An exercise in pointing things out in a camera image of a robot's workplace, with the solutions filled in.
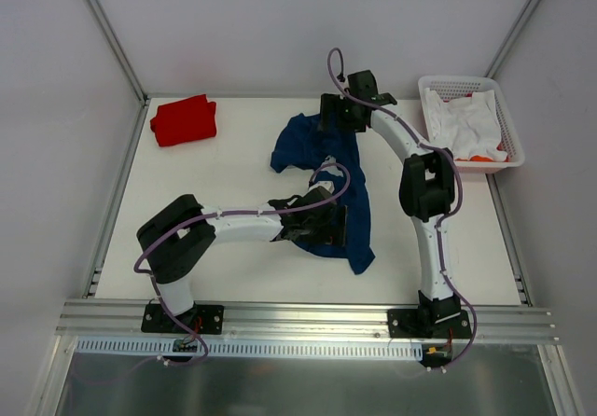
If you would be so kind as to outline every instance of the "plastic basket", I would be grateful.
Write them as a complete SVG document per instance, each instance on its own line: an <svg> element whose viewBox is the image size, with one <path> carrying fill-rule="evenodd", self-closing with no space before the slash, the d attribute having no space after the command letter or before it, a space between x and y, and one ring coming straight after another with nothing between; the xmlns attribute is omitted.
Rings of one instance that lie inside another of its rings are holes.
<svg viewBox="0 0 597 416"><path fill-rule="evenodd" d="M504 94L497 82L486 77L472 76L424 76L419 79L419 94L425 120L425 128L431 143L431 126L427 116L427 103L424 90L429 88L437 91L443 101L450 101L459 97L466 97L472 92L495 91L495 108L497 120L502 129L502 149L507 152L507 161L504 162L480 162L480 161L456 161L456 167L460 172L473 173L495 173L506 167L517 167L524 163L524 152L521 141L516 134L512 117L507 111Z"/></svg>

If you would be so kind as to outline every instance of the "red cloth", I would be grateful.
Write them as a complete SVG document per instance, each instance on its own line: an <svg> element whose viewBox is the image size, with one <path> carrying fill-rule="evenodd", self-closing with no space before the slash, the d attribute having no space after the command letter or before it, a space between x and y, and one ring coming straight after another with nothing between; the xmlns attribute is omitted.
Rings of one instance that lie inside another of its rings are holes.
<svg viewBox="0 0 597 416"><path fill-rule="evenodd" d="M160 105L149 125L160 147L213 138L216 134L215 102L207 102L207 96L202 94Z"/></svg>

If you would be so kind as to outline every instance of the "wire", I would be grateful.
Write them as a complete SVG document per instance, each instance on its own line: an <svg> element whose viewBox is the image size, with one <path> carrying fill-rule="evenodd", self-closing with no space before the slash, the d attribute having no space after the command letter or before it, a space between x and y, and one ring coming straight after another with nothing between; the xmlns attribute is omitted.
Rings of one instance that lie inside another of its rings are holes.
<svg viewBox="0 0 597 416"><path fill-rule="evenodd" d="M443 274L443 276L444 276L444 280L446 281L446 284L448 285L448 287L450 288L452 293L454 295L456 295L456 297L458 297L465 304L465 306L470 310L471 315L473 317L473 329L472 329L472 333L471 333L471 338L468 341L468 343L466 344L466 346L464 347L464 349L455 358L453 358L451 360L451 363L454 363L456 360L458 360L460 357L462 357L464 354L466 354L466 352L468 352L470 347L473 345L475 338L477 337L477 311L475 311L475 308L473 307L473 305L458 291L456 286L450 280L450 278L448 276L448 272L446 271L446 259L444 258L443 241L442 241L441 224L447 218L456 215L458 213L458 211L460 211L460 208L463 205L463 182L460 177L460 173L458 172L458 169L456 168L456 163L454 162L453 157L450 155L450 153L447 150L440 148L440 147L434 147L434 146L431 146L429 144L425 144L424 142L422 142L422 138L420 138L419 135L410 127L410 125L407 124L404 121L404 119L401 118L399 115L397 115L393 111L388 110L387 108L384 108L377 104L367 102L367 101L362 101L361 99L354 97L349 91L345 90L344 87L341 85L339 79L334 75L334 70L332 69L332 57L334 56L335 53L338 54L338 56L340 58L340 72L341 72L341 75L343 76L344 56L342 55L342 51L340 50L340 48L333 48L327 54L327 72L329 73L329 77L332 79L332 82L334 82L334 85L336 86L336 88L338 89L340 94L342 94L345 98L350 99L351 101L353 101L357 104L367 106L369 108L381 111L381 112L385 113L386 115L388 115L390 118L392 118L393 120L398 122L404 128L404 130L409 134L409 136L412 138L412 140L415 142L415 144L418 147L424 148L427 150L432 150L432 151L438 153L439 155L441 155L443 158L445 158L450 163L450 166L451 166L452 170L454 171L454 178L456 180L456 188L458 189L458 198L456 201L456 206L454 206L453 210L451 210L450 212L448 212L447 214L445 214L441 218L439 218L437 220L437 224L436 224L437 249L439 251L439 268L440 268L441 274Z"/></svg>
<svg viewBox="0 0 597 416"><path fill-rule="evenodd" d="M200 363L205 358L207 358L208 351L209 351L207 344L205 344L205 341L203 341L203 338L197 333L197 331L194 331L193 329L191 329L190 327L185 325L183 322L181 322L178 318L176 318L176 316L168 308L168 305L161 297L160 289L158 288L158 283L156 282L156 278L153 275L153 271L148 270L148 269L141 269L141 264L143 263L143 261L146 260L151 255L151 253L153 253L154 250L156 250L156 248L158 248L162 243L164 243L164 241L166 241L171 236L173 236L178 230L184 229L194 223L201 222L202 220L206 220L208 218L220 218L220 217L227 217L227 216L232 216L232 215L293 214L293 213L300 213L302 211L309 211L311 209L317 208L319 206L323 206L325 204L328 204L328 203L331 203L331 202L337 200L342 194L344 194L344 192L346 192L348 190L348 186L351 184L351 174L350 174L350 172L348 172L348 169L346 169L346 167L344 167L342 164L340 164L338 162L329 162L327 164L322 164L321 166L319 166L319 168L317 170L315 170L313 172L313 174L311 175L311 178L309 179L309 183L311 184L312 181L314 180L315 176L317 176L321 171L323 171L324 169L326 169L328 167L338 167L344 173L344 177L346 180L344 182L344 186L342 187L342 189L340 191L338 191L336 194L332 195L331 197L328 197L327 199L318 201L317 203L306 204L304 206L299 206L297 208L290 208L290 209L280 209L280 210L272 210L272 211L234 209L234 210L224 211L222 213L210 213L210 214L205 214L205 215L197 215L188 220L185 220L184 222L182 222L182 223L176 225L175 227L173 227L172 229L168 230L166 233L162 234L156 241L154 241L152 244L150 244L147 247L147 249L143 252L142 255L139 256L137 261L134 263L134 266L132 268L133 271L135 273L145 273L145 274L149 275L149 279L151 280L151 285L153 286L153 289L156 292L156 295L158 296L158 301L160 302L161 308L164 310L164 313L166 313L177 326L179 326L181 329L183 329L185 332L187 332L190 336L192 336L196 340L198 340L203 348L202 355L194 356L191 360L186 362L185 365Z"/></svg>

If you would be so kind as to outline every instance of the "clothing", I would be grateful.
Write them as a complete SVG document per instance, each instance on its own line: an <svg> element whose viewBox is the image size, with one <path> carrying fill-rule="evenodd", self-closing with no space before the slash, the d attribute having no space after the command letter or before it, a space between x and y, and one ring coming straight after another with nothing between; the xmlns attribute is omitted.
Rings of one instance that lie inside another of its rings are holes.
<svg viewBox="0 0 597 416"><path fill-rule="evenodd" d="M213 138L216 134L215 102L207 102L202 94L160 105L150 127L160 147Z"/></svg>
<svg viewBox="0 0 597 416"><path fill-rule="evenodd" d="M435 146L447 147L455 159L504 161L507 152L497 120L493 90L473 92L470 97L445 103L436 91L425 89L430 140Z"/></svg>
<svg viewBox="0 0 597 416"><path fill-rule="evenodd" d="M296 243L300 248L321 257L348 259L354 274L361 274L375 255L369 247L371 212L365 186L365 175L360 167L358 146L354 132L340 132L334 125L326 132L319 131L320 116L298 115L288 121L271 153L271 167L280 173L292 165L300 169L317 169L326 159L342 164L351 174L348 190L338 198L339 206L347 206L346 243L344 246ZM339 191L345 182L343 173L332 168L321 171L314 179L331 181Z"/></svg>

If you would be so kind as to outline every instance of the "black joint housing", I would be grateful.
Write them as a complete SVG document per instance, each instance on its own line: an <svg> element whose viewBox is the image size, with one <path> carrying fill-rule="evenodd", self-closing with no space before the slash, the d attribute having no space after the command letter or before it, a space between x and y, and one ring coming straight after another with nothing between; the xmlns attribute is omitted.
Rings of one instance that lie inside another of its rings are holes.
<svg viewBox="0 0 597 416"><path fill-rule="evenodd" d="M396 99L389 92L379 94L377 81L371 71L360 71L348 75L348 89L353 97L378 106L394 104ZM364 132L371 124L370 106L358 104L338 94L322 94L320 103L320 130L326 131L332 126L332 116L339 130L346 132Z"/></svg>
<svg viewBox="0 0 597 416"><path fill-rule="evenodd" d="M201 215L202 206L195 197L178 197L137 231L137 240L145 251L153 242L175 226ZM169 284L186 276L195 267L215 239L215 228L205 220L187 227L188 233L177 233L166 239L147 258L158 284Z"/></svg>
<svg viewBox="0 0 597 416"><path fill-rule="evenodd" d="M427 179L426 171L433 173L433 178ZM405 214L423 222L434 215L447 214L455 198L450 162L437 152L405 159L399 197Z"/></svg>

